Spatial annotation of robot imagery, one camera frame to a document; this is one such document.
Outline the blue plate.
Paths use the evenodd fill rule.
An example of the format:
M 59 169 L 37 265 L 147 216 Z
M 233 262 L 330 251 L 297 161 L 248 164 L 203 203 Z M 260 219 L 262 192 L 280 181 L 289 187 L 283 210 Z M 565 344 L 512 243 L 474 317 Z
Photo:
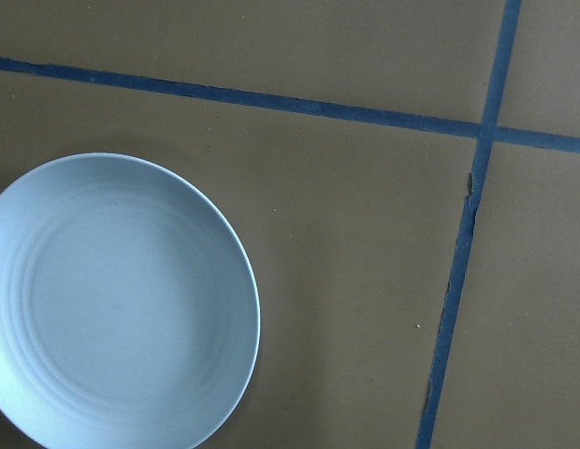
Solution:
M 0 194 L 0 411 L 46 448 L 195 448 L 239 404 L 261 313 L 249 259 L 191 183 L 122 154 Z

